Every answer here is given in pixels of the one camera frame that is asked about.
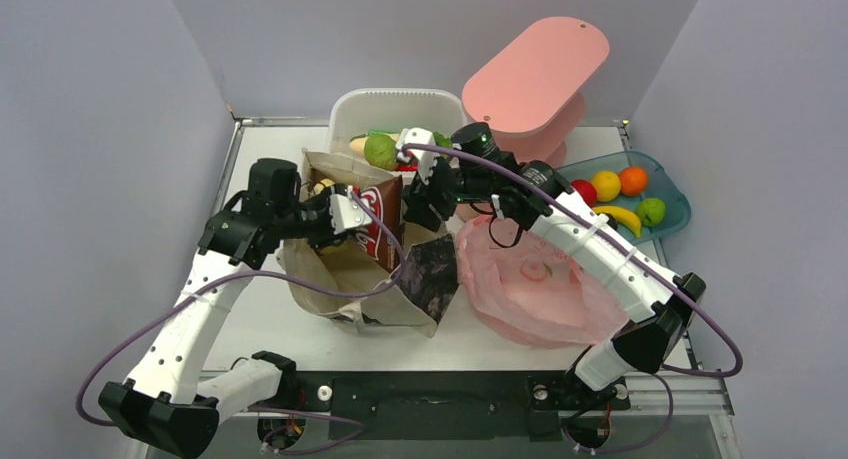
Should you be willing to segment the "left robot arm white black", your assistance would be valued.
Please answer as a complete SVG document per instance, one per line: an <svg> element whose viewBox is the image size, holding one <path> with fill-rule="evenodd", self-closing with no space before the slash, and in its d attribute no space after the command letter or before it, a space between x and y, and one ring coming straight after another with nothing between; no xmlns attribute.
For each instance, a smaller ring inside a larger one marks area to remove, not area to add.
<svg viewBox="0 0 848 459"><path fill-rule="evenodd" d="M296 164L273 158L250 168L246 189L210 217L191 271L156 339L122 382L107 383L98 403L128 437L197 458L219 425L250 406L297 406L303 397L293 360L268 351L202 380L203 365L233 305L285 239L333 231L329 201L300 198Z"/></svg>

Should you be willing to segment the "pink three-tier shelf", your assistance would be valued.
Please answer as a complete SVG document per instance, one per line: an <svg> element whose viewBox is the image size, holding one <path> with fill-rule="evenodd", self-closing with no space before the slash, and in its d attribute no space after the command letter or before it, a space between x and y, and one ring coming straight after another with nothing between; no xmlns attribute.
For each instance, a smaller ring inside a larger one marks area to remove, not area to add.
<svg viewBox="0 0 848 459"><path fill-rule="evenodd" d="M473 122L489 124L498 147L519 162L564 163L566 138L586 112L581 88L608 58L607 37L572 17L532 23L465 83Z"/></svg>

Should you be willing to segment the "white radish with leaves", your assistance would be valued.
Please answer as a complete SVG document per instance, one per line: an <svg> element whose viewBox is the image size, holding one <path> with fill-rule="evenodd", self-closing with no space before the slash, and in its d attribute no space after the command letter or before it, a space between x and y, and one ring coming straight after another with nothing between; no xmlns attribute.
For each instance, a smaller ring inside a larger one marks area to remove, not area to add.
<svg viewBox="0 0 848 459"><path fill-rule="evenodd" d="M387 132L372 131L372 132L369 132L369 133L359 135L359 136L352 138L349 141L350 150L355 155L364 157L365 156L364 150L365 150L365 145L366 145L367 140L370 137L376 136L376 135L386 135L386 136L390 137L393 141L396 141L399 137L398 133L387 133ZM436 141L437 146L441 146L441 147L451 147L452 146L452 142L450 141L450 138L447 137L447 136L444 136L443 134L441 134L439 132L434 132L433 137Z"/></svg>

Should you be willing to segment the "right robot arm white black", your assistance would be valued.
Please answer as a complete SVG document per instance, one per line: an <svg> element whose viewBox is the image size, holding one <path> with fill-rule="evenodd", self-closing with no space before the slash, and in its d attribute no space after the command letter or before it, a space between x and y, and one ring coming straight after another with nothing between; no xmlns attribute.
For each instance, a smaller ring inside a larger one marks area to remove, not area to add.
<svg viewBox="0 0 848 459"><path fill-rule="evenodd" d="M575 406L593 406L630 372L658 372L690 326L704 281L642 254L553 166L500 150L487 123L468 124L454 139L444 148L427 129L399 133L396 158L417 166L404 192L407 220L431 229L457 205L487 201L496 218L545 240L612 296L626 322L569 367L565 392Z"/></svg>

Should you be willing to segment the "beige canvas tote bag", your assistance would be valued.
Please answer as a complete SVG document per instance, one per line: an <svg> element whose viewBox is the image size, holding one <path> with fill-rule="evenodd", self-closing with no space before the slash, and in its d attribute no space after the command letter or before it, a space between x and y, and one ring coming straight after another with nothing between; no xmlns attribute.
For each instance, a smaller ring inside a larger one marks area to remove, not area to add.
<svg viewBox="0 0 848 459"><path fill-rule="evenodd" d="M338 245L285 241L279 266L317 287L291 285L296 304L349 332L402 326L433 336L459 286L455 241L445 226L430 231L404 220L404 181L395 173L317 151L304 152L301 172L301 198L328 184L355 186L395 237L369 224Z"/></svg>

